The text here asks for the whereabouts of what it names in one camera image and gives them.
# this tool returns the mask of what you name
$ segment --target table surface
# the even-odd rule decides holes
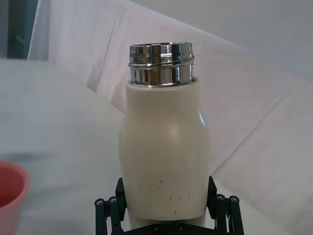
[[[121,119],[46,62],[0,60],[0,160],[22,165],[31,178],[17,235],[95,234],[93,203],[113,196],[121,176]],[[218,193],[232,195],[216,183]],[[242,200],[241,212],[247,235],[288,234]]]

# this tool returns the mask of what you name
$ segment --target white cloth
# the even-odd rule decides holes
[[[28,60],[48,60],[50,0],[38,0]]]
[[[0,60],[0,94],[0,160],[25,167],[31,181],[17,235],[95,235],[94,201],[113,196],[121,176],[122,113],[47,62]],[[246,234],[289,234],[242,199],[240,207]],[[127,214],[122,226],[130,229]]]
[[[125,110],[128,46],[191,41],[212,174],[293,234],[313,223],[313,80],[122,0],[51,3],[49,61]]]

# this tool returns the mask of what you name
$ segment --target pink cup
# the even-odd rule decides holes
[[[28,187],[26,170],[0,161],[0,235],[15,235]]]

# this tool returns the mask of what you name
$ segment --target bottle opening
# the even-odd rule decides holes
[[[177,86],[193,81],[194,54],[190,42],[130,46],[130,83],[140,86]]]

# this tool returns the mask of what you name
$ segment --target bottle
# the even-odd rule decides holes
[[[209,135],[191,43],[130,46],[119,157],[129,212],[188,220],[205,212]]]

